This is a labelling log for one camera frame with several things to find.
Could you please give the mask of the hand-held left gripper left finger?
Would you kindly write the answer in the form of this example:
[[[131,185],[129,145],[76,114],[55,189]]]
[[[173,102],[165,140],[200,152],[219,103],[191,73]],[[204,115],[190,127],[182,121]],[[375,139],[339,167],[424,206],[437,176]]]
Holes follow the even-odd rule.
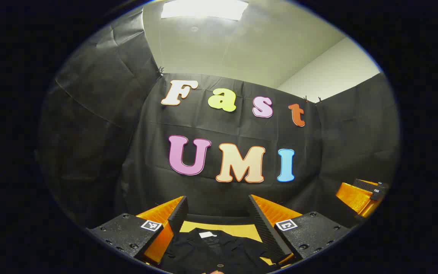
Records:
[[[138,215],[122,213],[87,231],[111,248],[158,265],[187,214],[187,197],[180,196]]]

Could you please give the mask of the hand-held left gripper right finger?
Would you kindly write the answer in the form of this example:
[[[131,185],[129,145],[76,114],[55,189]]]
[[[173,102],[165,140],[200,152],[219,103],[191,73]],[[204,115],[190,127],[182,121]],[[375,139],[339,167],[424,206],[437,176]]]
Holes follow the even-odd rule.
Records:
[[[320,253],[351,230],[321,213],[298,213],[256,195],[248,210],[271,262],[287,265]]]

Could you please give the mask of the black garment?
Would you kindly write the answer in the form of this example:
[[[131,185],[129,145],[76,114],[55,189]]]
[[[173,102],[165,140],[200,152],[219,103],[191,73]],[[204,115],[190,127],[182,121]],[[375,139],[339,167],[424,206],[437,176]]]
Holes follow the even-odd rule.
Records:
[[[278,269],[263,260],[269,256],[265,245],[252,238],[195,228],[174,236],[159,268],[173,274],[268,274]]]

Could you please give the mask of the black backdrop cloth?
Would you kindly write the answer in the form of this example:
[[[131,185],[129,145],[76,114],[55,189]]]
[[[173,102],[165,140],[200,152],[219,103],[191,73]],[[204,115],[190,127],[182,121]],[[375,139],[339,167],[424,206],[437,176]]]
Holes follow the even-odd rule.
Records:
[[[400,119],[382,73],[318,104],[238,77],[160,74],[144,15],[82,43],[44,100],[42,173],[79,225],[182,195],[191,221],[244,224],[254,194],[352,226],[341,183],[393,182]]]

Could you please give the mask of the ceiling light panel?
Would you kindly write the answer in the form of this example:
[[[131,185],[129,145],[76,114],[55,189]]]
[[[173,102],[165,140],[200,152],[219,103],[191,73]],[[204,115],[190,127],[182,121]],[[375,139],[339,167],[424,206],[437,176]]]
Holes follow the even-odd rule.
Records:
[[[164,3],[160,17],[213,17],[238,21],[248,5],[243,0],[172,0]]]

